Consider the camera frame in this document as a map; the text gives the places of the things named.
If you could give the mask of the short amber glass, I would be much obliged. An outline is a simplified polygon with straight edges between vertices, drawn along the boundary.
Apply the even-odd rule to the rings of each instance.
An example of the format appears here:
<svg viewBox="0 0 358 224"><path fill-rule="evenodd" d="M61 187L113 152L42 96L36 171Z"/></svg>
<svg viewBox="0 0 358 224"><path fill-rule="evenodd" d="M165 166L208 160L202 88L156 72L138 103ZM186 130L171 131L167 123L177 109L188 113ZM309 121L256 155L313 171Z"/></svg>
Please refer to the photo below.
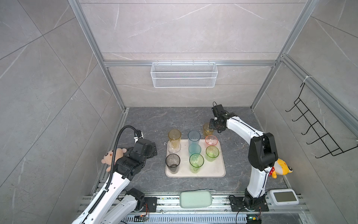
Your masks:
<svg viewBox="0 0 358 224"><path fill-rule="evenodd" d="M213 132L214 132L214 130L210 128L209 123L205 123L203 125L203 135L204 135L204 137L207 137L208 135L212 135Z"/></svg>

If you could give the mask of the pink glass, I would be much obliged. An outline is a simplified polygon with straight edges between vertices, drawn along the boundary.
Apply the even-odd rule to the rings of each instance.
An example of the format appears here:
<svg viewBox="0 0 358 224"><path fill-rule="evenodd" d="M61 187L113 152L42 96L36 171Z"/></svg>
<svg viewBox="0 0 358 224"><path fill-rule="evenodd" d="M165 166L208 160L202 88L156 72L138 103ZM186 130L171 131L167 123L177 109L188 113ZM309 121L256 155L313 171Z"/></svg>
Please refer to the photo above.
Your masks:
<svg viewBox="0 0 358 224"><path fill-rule="evenodd" d="M218 144L218 138L214 135L208 135L205 138L205 147L216 146Z"/></svg>

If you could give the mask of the clear glass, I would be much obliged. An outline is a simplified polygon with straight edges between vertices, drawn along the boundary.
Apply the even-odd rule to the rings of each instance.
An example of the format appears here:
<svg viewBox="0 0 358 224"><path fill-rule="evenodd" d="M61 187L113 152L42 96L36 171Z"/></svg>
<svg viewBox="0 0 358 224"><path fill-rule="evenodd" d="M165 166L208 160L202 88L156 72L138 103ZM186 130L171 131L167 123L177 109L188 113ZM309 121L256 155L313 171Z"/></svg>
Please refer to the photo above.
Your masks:
<svg viewBox="0 0 358 224"><path fill-rule="evenodd" d="M171 154L178 153L181 150L180 140L169 141L167 145L167 150Z"/></svg>

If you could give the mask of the blue glass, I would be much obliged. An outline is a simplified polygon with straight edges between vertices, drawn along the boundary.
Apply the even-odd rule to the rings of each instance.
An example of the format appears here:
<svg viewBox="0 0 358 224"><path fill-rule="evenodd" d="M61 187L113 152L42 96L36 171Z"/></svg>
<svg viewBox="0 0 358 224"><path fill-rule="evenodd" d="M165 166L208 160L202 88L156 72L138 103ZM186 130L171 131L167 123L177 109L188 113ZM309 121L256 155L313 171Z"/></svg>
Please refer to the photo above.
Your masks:
<svg viewBox="0 0 358 224"><path fill-rule="evenodd" d="M196 131L196 130L192 130L188 133L187 135L188 137L188 143L189 143L189 146L192 145L192 144L198 144L200 139L201 139L201 134L199 131Z"/></svg>

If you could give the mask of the short green glass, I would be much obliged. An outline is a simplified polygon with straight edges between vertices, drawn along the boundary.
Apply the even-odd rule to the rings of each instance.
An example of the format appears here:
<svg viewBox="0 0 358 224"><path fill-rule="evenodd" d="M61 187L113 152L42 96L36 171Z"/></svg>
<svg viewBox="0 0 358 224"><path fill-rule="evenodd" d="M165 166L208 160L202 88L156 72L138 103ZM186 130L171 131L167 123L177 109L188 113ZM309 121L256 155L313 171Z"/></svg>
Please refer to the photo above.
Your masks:
<svg viewBox="0 0 358 224"><path fill-rule="evenodd" d="M208 146L206 148L206 159L209 162L214 161L220 155L220 151L216 146Z"/></svg>

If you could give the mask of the dark grey glass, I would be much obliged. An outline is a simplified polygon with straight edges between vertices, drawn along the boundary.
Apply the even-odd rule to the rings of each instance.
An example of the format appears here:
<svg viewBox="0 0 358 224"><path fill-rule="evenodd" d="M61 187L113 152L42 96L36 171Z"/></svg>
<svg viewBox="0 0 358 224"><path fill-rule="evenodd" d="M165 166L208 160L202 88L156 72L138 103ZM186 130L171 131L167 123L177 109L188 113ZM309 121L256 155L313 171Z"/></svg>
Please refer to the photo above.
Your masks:
<svg viewBox="0 0 358 224"><path fill-rule="evenodd" d="M180 157L177 154L169 154L166 157L166 166L169 171L176 174L179 171Z"/></svg>

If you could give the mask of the tall yellow glass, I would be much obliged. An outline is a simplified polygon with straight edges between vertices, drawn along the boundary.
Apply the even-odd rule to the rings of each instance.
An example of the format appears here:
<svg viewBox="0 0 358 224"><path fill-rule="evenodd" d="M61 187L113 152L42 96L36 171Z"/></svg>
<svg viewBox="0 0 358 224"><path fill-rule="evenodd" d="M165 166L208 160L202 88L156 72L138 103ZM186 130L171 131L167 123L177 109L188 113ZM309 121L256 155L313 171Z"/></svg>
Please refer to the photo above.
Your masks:
<svg viewBox="0 0 358 224"><path fill-rule="evenodd" d="M181 140L181 131L178 129L172 129L168 133L169 141Z"/></svg>

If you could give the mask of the teal glass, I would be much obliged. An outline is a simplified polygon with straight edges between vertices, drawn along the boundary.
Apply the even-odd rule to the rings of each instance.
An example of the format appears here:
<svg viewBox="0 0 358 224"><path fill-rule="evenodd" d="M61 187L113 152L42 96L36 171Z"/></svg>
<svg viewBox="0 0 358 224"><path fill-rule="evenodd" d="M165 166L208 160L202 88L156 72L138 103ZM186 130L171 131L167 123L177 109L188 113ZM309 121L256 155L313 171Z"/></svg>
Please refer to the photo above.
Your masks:
<svg viewBox="0 0 358 224"><path fill-rule="evenodd" d="M200 154L201 153L201 146L199 144L193 143L188 147L189 155L193 154Z"/></svg>

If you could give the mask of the tall light green glass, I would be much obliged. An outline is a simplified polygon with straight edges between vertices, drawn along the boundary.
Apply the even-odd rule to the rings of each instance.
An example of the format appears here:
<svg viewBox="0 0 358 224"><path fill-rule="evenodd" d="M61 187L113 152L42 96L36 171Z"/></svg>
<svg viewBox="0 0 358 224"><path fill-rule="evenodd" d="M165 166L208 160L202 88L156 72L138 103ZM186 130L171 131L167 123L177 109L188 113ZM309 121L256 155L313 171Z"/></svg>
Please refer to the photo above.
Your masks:
<svg viewBox="0 0 358 224"><path fill-rule="evenodd" d="M189 157L190 170L192 173L198 173L204 164L204 158L201 154L192 154Z"/></svg>

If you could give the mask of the beige plastic tray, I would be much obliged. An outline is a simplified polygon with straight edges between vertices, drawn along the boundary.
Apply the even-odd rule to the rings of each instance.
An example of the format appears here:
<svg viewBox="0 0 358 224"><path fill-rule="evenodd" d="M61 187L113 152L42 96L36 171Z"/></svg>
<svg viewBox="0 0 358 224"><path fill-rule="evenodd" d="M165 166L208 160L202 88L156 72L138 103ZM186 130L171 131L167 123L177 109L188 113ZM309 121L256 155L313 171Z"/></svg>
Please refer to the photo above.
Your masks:
<svg viewBox="0 0 358 224"><path fill-rule="evenodd" d="M189 162L189 141L188 139L182 139L181 150L177 153L180 157L180 164L176 169L176 173L173 173L166 165L165 165L165 174L167 177L172 178L190 178L190 177L224 177L226 174L224 159L222 156L221 143L218 142L216 147L219 149L219 156L214 161L208 161L206 159L206 143L204 139L201 139L199 145L201 147L201 155L204 158L204 164L201 166L197 173L193 173L190 169L191 165Z"/></svg>

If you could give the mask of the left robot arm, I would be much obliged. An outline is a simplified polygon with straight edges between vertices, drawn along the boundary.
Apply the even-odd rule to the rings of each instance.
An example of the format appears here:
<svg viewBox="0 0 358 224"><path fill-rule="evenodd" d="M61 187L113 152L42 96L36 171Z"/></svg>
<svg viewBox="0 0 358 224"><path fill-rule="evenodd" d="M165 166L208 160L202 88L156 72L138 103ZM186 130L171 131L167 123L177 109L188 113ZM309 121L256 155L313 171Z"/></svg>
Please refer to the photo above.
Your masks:
<svg viewBox="0 0 358 224"><path fill-rule="evenodd" d="M121 134L127 128L134 131L135 144L129 148L129 154L118 159L117 145ZM144 139L140 130L133 126L124 126L117 134L109 177L88 207L73 221L74 224L119 224L133 211L141 211L145 204L145 194L135 188L126 192L124 198L111 209L119 194L146 164L146 160L158 154L156 144Z"/></svg>

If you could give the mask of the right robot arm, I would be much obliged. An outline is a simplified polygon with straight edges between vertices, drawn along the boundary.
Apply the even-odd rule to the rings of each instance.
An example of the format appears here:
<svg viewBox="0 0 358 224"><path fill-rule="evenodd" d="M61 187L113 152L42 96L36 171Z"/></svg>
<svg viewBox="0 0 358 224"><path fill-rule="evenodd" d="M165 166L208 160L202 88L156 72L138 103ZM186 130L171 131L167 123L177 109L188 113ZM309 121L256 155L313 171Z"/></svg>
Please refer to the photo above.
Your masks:
<svg viewBox="0 0 358 224"><path fill-rule="evenodd" d="M265 200L269 172L278 160L275 137L271 133L263 133L251 127L236 114L227 112L221 104L214 102L212 111L214 118L209 122L210 129L218 133L230 129L249 144L251 175L243 203L248 211L254 211Z"/></svg>

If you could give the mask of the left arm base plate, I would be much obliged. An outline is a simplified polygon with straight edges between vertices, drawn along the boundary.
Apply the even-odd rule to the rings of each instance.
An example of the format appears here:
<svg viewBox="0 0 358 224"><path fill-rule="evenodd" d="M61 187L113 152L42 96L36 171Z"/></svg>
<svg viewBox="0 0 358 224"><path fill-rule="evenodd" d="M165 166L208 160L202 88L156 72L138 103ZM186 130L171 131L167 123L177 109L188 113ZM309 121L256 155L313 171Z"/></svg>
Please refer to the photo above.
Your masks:
<svg viewBox="0 0 358 224"><path fill-rule="evenodd" d="M156 212L157 201L158 201L157 197L145 197L138 202L137 207L134 211L135 212Z"/></svg>

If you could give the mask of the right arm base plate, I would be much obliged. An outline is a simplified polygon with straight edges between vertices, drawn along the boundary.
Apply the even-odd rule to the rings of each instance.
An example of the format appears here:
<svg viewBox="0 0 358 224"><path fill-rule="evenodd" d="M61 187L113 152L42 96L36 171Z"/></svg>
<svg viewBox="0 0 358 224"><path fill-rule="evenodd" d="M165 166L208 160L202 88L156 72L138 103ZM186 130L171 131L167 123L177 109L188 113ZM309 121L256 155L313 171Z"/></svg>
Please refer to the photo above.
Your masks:
<svg viewBox="0 0 358 224"><path fill-rule="evenodd" d="M257 199L249 199L248 197L228 197L232 211L269 211L265 195Z"/></svg>

